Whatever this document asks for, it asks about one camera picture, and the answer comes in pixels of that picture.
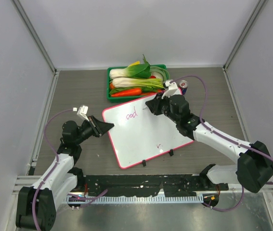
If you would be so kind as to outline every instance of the green plastic crate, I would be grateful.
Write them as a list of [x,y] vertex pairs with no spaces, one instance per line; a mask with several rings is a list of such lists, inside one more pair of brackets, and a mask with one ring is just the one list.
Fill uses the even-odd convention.
[[[158,67],[161,67],[163,69],[166,70],[166,66],[164,64],[157,64],[157,65],[152,65],[152,66],[158,66]],[[138,95],[138,96],[126,96],[126,97],[111,97],[109,92],[110,92],[110,89],[109,89],[109,84],[111,82],[111,78],[109,77],[109,72],[112,70],[112,69],[123,69],[123,68],[126,68],[126,66],[116,66],[116,67],[110,67],[108,68],[107,70],[107,99],[112,102],[112,103],[124,103],[124,102],[128,102],[130,100],[135,100],[135,99],[138,99],[138,98],[141,98],[143,97],[143,95]]]

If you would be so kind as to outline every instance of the carrot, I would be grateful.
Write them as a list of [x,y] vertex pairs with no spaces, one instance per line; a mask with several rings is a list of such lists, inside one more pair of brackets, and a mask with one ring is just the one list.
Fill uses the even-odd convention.
[[156,92],[146,92],[146,93],[142,93],[141,95],[152,95],[152,94],[156,94]]
[[147,92],[147,93],[142,93],[141,95],[153,95],[156,94],[156,92]]
[[142,93],[141,88],[133,88],[130,90],[123,90],[121,92],[117,92],[115,94],[112,94],[112,97],[124,97],[124,96],[135,96],[140,95]]
[[112,89],[115,89],[113,83],[110,83],[109,88],[110,88],[111,90],[112,90]]

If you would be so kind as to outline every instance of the dark wood surface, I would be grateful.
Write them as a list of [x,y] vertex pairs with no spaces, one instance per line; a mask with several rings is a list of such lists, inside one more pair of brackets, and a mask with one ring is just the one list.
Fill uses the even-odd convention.
[[[208,87],[208,103],[204,119],[219,130],[239,139],[243,139],[242,130],[234,109],[222,68],[173,68],[169,69],[172,79],[185,75],[198,75]],[[106,98],[106,70],[61,71],[57,82],[49,114],[54,114],[79,107],[89,107],[88,115],[102,119],[102,111],[114,106]],[[203,104],[205,91],[201,82],[194,78],[187,79],[189,88],[185,95],[191,111],[198,115]],[[75,120],[79,125],[82,120],[75,113],[68,112],[54,119],[48,127],[47,136],[57,149],[61,138],[62,124]],[[91,137],[81,145],[82,154],[76,166],[84,174],[195,174],[208,164],[229,165],[232,161],[214,149],[202,143],[194,142],[168,154],[147,161],[147,166],[137,165],[125,170],[119,168],[107,134],[100,138]],[[54,154],[43,141],[35,170],[35,175],[42,175],[54,159]]]

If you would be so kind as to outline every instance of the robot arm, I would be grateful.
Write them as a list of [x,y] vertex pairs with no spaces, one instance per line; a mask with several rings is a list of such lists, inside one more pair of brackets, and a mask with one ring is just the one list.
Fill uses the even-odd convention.
[[59,160],[54,171],[49,175],[57,162],[56,158],[38,181],[31,187],[23,187],[20,190],[16,211],[17,227],[36,230],[31,203],[36,189],[47,175],[49,176],[40,188],[36,201],[37,221],[43,231],[49,231],[53,227],[56,211],[67,194],[75,188],[84,186],[83,171],[74,167],[82,151],[80,144],[91,136],[104,135],[114,126],[114,124],[101,122],[94,116],[87,117],[87,109],[86,106],[82,106],[78,110],[77,115],[85,119],[81,126],[78,126],[75,121],[67,121],[63,124],[63,137],[57,151]]
[[165,92],[158,93],[154,99],[147,101],[151,113],[165,115],[171,119],[183,136],[198,142],[205,143],[230,158],[235,165],[210,165],[202,171],[214,183],[240,183],[247,190],[257,193],[273,176],[273,162],[267,158],[241,147],[243,144],[252,147],[270,156],[266,146],[257,141],[251,144],[239,140],[222,131],[217,130],[208,122],[191,113],[189,103],[183,95],[173,95],[177,89],[176,83],[170,80],[164,83]]

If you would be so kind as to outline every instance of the soda can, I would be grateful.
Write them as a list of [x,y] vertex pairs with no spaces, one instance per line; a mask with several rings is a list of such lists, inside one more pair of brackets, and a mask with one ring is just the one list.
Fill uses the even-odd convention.
[[189,84],[185,80],[181,80],[180,83],[178,84],[178,87],[180,88],[183,95],[186,93],[188,86],[189,86]]

